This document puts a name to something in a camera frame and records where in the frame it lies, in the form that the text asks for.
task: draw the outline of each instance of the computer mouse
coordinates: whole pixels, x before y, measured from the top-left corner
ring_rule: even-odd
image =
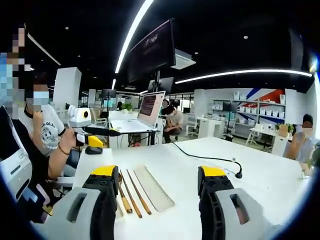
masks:
[[[101,147],[94,147],[94,146],[87,146],[84,152],[88,155],[102,154],[102,148]]]

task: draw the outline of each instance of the ceiling light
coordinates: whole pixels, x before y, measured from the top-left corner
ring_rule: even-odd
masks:
[[[135,31],[137,30],[137,27],[139,25],[139,23],[141,22],[142,18],[144,17],[144,15],[146,14],[147,10],[149,9],[149,7],[151,6],[151,4],[153,3],[154,0],[145,0],[144,3],[142,4],[139,12],[137,13],[137,15],[135,16],[135,19],[133,20],[133,23],[130,27],[130,30],[125,38],[124,44],[122,46],[121,49],[121,53],[118,59],[118,63],[116,65],[115,68],[115,73],[117,74],[120,70],[121,64],[124,60],[126,51],[128,49],[129,43],[133,37],[133,35],[135,34]]]
[[[42,52],[44,52],[49,58],[51,58],[56,64],[58,64],[59,66],[61,66],[61,63],[58,62],[57,60],[54,59],[53,56],[50,55],[50,53],[48,53],[31,35],[30,33],[28,33],[28,38],[38,47],[42,50]]]
[[[200,80],[200,79],[208,79],[213,77],[220,77],[220,76],[226,76],[226,75],[233,75],[233,74],[247,74],[247,73],[285,73],[285,74],[297,74],[307,77],[312,77],[312,74],[303,72],[303,71],[294,71],[294,70],[285,70],[285,69],[252,69],[252,70],[240,70],[240,71],[228,71],[228,72],[222,72],[222,73],[215,73],[205,76],[198,76],[186,80],[176,81],[175,84],[182,84],[194,80]]]
[[[112,88],[111,88],[112,90],[115,89],[115,85],[116,85],[116,79],[113,79]]]

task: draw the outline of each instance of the white pillar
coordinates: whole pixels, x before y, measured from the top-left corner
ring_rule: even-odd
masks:
[[[208,103],[206,97],[206,91],[203,89],[194,90],[193,99],[194,115],[201,117],[206,115],[208,111]]]
[[[88,94],[88,107],[93,108],[96,103],[96,92],[97,90],[95,89],[89,89],[89,94]]]
[[[76,67],[60,68],[55,77],[53,102],[78,106],[82,73]]]

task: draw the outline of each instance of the laptop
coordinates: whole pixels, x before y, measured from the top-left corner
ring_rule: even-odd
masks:
[[[158,91],[144,94],[137,119],[111,120],[111,127],[123,134],[155,131],[165,93]]]

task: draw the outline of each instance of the green plant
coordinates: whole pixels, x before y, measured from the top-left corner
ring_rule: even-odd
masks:
[[[124,103],[124,104],[122,104],[121,108],[122,108],[122,110],[127,109],[128,111],[131,111],[133,109],[131,103]]]
[[[281,124],[282,124],[282,123],[277,123],[277,124],[274,126],[274,129],[278,131]],[[288,133],[292,133],[292,131],[294,130],[294,126],[293,126],[292,124],[290,124],[290,123],[286,123],[285,125],[288,126]]]

